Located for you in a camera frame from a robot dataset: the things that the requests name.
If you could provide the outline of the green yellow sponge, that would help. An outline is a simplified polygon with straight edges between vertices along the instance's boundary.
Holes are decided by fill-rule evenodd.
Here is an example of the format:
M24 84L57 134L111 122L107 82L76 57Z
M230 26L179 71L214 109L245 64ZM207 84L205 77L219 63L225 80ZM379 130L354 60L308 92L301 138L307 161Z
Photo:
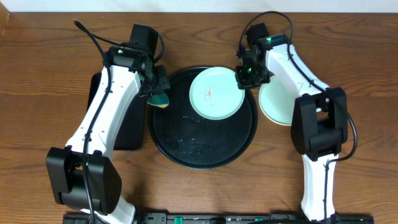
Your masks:
M166 93L160 93L158 95L152 95L148 100L147 104L151 106L156 106L158 108L168 107L170 101Z

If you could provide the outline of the white plate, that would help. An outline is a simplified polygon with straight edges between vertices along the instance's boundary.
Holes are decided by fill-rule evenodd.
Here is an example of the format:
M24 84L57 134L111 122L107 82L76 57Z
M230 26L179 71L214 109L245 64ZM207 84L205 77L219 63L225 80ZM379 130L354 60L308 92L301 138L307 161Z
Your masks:
M291 94L277 76L270 77L259 90L259 106L273 122L291 126L296 96Z

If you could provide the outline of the mint green plate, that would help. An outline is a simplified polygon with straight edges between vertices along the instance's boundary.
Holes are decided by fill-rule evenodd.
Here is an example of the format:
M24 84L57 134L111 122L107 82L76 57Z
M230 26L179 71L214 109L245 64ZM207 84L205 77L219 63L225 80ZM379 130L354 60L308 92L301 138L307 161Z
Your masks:
M226 67L211 67L200 72L192 81L189 100L201 117L210 120L229 118L240 109L245 97L238 88L236 73Z

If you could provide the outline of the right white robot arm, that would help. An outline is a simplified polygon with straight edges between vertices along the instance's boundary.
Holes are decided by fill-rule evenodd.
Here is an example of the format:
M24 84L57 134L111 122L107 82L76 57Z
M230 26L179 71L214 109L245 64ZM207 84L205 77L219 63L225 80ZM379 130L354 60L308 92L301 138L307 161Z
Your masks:
M308 221L327 222L335 214L333 176L351 124L342 88L317 78L295 51L290 37L270 35L265 24L246 26L247 46L238 45L240 89L260 89L259 104L273 122L290 126L302 156L304 193L301 211Z

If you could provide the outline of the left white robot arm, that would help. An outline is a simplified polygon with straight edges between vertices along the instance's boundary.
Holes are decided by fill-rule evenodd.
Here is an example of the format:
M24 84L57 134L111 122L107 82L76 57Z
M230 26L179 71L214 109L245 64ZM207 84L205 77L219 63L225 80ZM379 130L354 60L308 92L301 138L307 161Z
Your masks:
M133 99L145 97L159 108L169 105L165 67L158 65L153 28L135 24L128 42L100 50L104 68L83 121L63 149L51 147L46 157L57 204L88 214L87 223L133 223L135 207L121 195L122 179L113 166L116 138Z

